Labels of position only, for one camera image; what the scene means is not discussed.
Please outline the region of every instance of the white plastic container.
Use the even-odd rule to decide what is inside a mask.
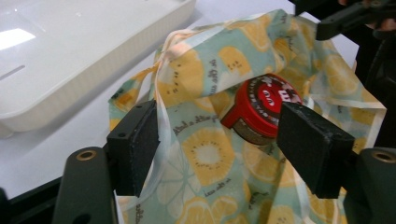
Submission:
[[[185,22],[195,1],[0,2],[0,137],[55,119]]]

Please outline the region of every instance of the patterned fabric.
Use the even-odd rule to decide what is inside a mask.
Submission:
[[[371,147],[385,108],[314,33],[312,22],[277,10],[168,36],[153,67],[109,100],[113,128],[152,73],[161,144],[141,197],[119,198],[127,223],[346,222],[344,191],[316,198],[276,143],[258,148],[219,122],[242,82],[274,73],[354,135],[355,151]]]

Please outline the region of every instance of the metal bolt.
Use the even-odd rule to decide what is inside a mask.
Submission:
[[[82,151],[82,152],[78,153],[76,158],[79,161],[88,161],[88,160],[92,159],[95,156],[96,156],[96,151],[94,151],[94,150],[86,150],[86,151]]]
[[[378,1],[378,0],[374,0],[374,1],[370,2],[370,5],[371,5],[371,7],[381,7],[382,6],[381,1]]]
[[[372,152],[372,156],[379,161],[387,162],[387,163],[395,163],[396,156],[394,154],[388,153],[386,151],[374,151]]]

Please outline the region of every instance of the white table surface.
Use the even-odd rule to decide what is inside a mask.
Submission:
[[[197,0],[187,26],[195,27],[282,8],[293,13],[287,0]],[[358,46],[339,35],[336,47],[352,65]],[[0,139],[0,187],[13,198],[62,175],[67,157],[84,147],[102,147],[108,130],[107,99],[129,77],[152,64],[153,54],[126,73],[115,75],[80,100],[62,116],[39,130]]]

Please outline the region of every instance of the jar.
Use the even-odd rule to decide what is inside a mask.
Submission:
[[[249,143],[265,146],[276,138],[282,102],[302,103],[285,79],[273,74],[252,78],[242,84],[221,123]]]

